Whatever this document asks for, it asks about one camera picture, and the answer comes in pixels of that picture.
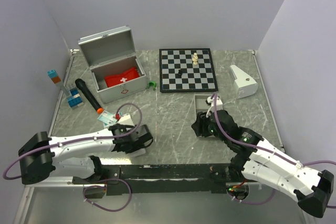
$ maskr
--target black chess piece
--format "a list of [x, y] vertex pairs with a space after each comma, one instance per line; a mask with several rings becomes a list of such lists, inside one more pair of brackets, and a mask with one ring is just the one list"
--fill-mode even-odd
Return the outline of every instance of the black chess piece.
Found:
[[180, 70], [178, 71], [178, 73], [177, 73], [177, 74], [178, 74], [178, 76], [180, 76], [180, 77], [181, 77], [183, 73], [184, 73], [184, 69], [180, 69]]

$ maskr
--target table surface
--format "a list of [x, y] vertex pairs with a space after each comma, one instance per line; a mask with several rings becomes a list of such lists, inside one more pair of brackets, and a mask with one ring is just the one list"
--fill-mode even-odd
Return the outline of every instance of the table surface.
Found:
[[[149, 79], [160, 83], [159, 51], [137, 51], [137, 57]], [[94, 91], [92, 75], [81, 52], [74, 56], [67, 84], [82, 78], [93, 95], [103, 105]], [[275, 147], [280, 147], [280, 140], [271, 116], [271, 111], [258, 69], [251, 51], [212, 51], [213, 63], [222, 97], [224, 109], [234, 118], [239, 126], [248, 127], [268, 139]], [[252, 76], [259, 84], [255, 95], [236, 99], [230, 65], [236, 65]], [[95, 112], [86, 98], [81, 95], [84, 105], [72, 110], [64, 96], [57, 111], [52, 136], [72, 136], [102, 130], [103, 125], [97, 120]], [[143, 113], [142, 124], [147, 124], [154, 137], [154, 143], [147, 153], [139, 157], [128, 157], [123, 153], [94, 153], [101, 158], [102, 164], [206, 164], [229, 163], [235, 155], [223, 142], [214, 137], [196, 137], [191, 128], [195, 122], [194, 93], [160, 93], [159, 87], [130, 95], [108, 104], [103, 108], [113, 113], [127, 102], [137, 104]], [[122, 109], [130, 113], [133, 121], [139, 115], [131, 106]]]

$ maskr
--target chessboard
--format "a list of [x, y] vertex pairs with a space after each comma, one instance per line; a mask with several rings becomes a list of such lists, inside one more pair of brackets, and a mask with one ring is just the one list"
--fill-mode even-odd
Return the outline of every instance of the chessboard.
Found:
[[[198, 56], [196, 65], [193, 64], [194, 53]], [[209, 48], [160, 49], [159, 59], [162, 93], [218, 91]]]

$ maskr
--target white backdrop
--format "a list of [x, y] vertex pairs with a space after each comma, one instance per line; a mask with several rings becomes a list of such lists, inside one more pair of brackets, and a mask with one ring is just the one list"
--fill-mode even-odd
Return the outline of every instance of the white backdrop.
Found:
[[[47, 76], [64, 75], [69, 50], [42, 0], [0, 0], [0, 171], [39, 131], [48, 131], [59, 89]], [[20, 173], [19, 165], [10, 175]], [[0, 178], [0, 222], [12, 223], [21, 180]]]
[[130, 25], [136, 49], [257, 49], [284, 0], [44, 0], [70, 48]]
[[[285, 0], [259, 48], [286, 151], [302, 162], [336, 161], [336, 0]], [[336, 175], [336, 167], [319, 165]], [[336, 193], [330, 200], [336, 205]], [[319, 223], [335, 223], [327, 209]]]

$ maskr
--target white plastic holder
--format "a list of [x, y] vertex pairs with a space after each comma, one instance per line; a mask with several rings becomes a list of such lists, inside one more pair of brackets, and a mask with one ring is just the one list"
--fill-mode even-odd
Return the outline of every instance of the white plastic holder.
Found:
[[230, 69], [235, 79], [233, 86], [235, 93], [237, 94], [237, 99], [248, 97], [257, 92], [258, 83], [255, 79], [242, 71], [236, 65], [231, 65]]

